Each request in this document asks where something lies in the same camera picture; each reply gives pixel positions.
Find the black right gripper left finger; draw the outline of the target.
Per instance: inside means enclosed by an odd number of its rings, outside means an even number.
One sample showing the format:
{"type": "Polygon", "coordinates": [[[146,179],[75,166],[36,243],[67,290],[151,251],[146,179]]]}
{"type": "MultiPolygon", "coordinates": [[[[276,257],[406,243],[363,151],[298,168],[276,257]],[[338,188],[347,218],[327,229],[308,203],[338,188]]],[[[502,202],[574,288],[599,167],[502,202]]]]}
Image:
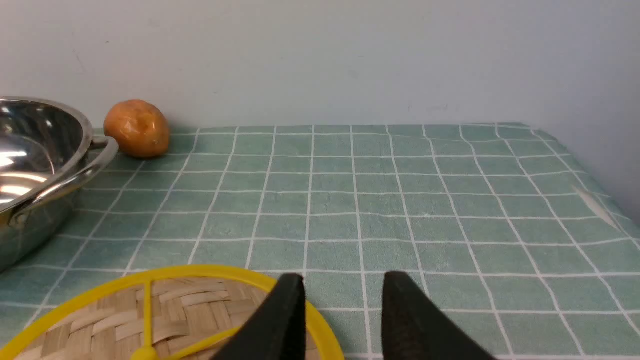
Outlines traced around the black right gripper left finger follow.
{"type": "Polygon", "coordinates": [[[306,290],[301,275],[286,273],[249,320],[213,360],[304,360],[306,290]]]}

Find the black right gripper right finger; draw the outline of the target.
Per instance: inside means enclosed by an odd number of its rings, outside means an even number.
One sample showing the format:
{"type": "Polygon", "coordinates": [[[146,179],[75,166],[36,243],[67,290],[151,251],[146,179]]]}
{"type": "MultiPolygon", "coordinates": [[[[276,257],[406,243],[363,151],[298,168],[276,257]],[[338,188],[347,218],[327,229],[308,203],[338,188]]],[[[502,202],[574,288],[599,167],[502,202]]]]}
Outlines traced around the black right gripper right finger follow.
{"type": "Polygon", "coordinates": [[[402,271],[384,274],[381,345],[385,360],[493,360],[402,271]]]}

